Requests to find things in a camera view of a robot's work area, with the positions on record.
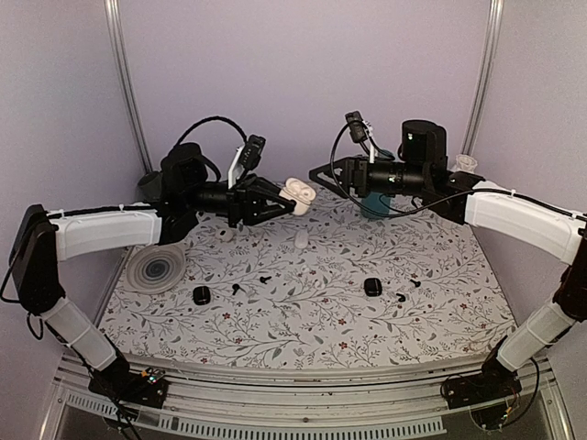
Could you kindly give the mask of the white earbud charging case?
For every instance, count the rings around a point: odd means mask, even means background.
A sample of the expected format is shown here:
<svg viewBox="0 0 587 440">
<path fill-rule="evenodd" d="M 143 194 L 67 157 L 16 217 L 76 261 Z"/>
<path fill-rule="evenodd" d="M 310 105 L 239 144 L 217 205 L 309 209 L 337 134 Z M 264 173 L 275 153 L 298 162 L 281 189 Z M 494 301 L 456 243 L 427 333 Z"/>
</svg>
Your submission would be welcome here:
<svg viewBox="0 0 587 440">
<path fill-rule="evenodd" d="M 316 199 L 316 191 L 306 182 L 297 178 L 288 178 L 282 187 L 279 196 L 295 202 L 293 214 L 305 215 L 313 201 Z"/>
</svg>

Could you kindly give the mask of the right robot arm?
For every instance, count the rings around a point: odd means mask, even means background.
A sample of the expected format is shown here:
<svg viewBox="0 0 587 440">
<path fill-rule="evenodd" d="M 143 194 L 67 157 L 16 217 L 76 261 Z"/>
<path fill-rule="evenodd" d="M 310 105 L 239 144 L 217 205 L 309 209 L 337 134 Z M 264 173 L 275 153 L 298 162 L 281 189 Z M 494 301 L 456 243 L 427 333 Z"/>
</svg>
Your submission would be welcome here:
<svg viewBox="0 0 587 440">
<path fill-rule="evenodd" d="M 423 210 L 539 250 L 565 265 L 558 288 L 483 361 L 474 391 L 494 399 L 534 355 L 586 319 L 586 216 L 466 171 L 449 170 L 448 134 L 432 121 L 401 124 L 397 159 L 337 156 L 308 172 L 311 182 L 354 204 L 371 193 L 414 196 Z"/>
</svg>

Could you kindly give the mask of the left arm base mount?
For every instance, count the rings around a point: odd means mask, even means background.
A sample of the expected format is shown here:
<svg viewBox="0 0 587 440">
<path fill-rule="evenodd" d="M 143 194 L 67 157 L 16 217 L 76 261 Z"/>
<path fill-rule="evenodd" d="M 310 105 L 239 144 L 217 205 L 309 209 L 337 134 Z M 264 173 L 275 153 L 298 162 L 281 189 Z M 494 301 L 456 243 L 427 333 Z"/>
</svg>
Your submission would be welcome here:
<svg viewBox="0 0 587 440">
<path fill-rule="evenodd" d="M 170 382 L 153 378 L 151 374 L 131 372 L 128 368 L 110 366 L 94 370 L 88 390 L 116 402 L 127 402 L 161 409 L 165 403 Z"/>
</svg>

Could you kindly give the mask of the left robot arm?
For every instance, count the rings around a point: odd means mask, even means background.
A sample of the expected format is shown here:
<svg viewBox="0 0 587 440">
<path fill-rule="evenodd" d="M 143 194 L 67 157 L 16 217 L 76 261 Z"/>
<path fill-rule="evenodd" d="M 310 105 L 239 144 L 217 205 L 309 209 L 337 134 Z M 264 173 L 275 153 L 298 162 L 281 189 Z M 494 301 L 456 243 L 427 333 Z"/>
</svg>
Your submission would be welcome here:
<svg viewBox="0 0 587 440">
<path fill-rule="evenodd" d="M 117 398 L 137 387 L 127 362 L 105 335 L 67 299 L 59 281 L 61 261 L 94 252 L 134 246 L 166 246 L 183 241 L 200 213 L 226 218 L 231 227 L 254 226 L 294 211 L 280 188 L 254 174 L 264 138 L 252 136 L 237 151 L 228 180 L 193 142 L 174 146 L 161 169 L 139 182 L 145 203 L 48 212 L 40 204 L 25 212 L 9 256 L 6 276 L 16 302 L 40 318 L 94 370 Z"/>
</svg>

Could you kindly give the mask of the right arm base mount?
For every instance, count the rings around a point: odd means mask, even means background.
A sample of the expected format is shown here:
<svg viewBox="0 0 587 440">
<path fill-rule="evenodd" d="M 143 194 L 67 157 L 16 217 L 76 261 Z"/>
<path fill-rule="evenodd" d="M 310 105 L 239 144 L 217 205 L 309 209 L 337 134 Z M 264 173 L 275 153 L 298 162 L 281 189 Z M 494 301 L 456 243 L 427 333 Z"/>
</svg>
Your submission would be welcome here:
<svg viewBox="0 0 587 440">
<path fill-rule="evenodd" d="M 451 375 L 440 385 L 440 395 L 450 409 L 514 397 L 522 390 L 516 375 L 503 378 L 486 376 L 482 372 L 470 375 Z"/>
</svg>

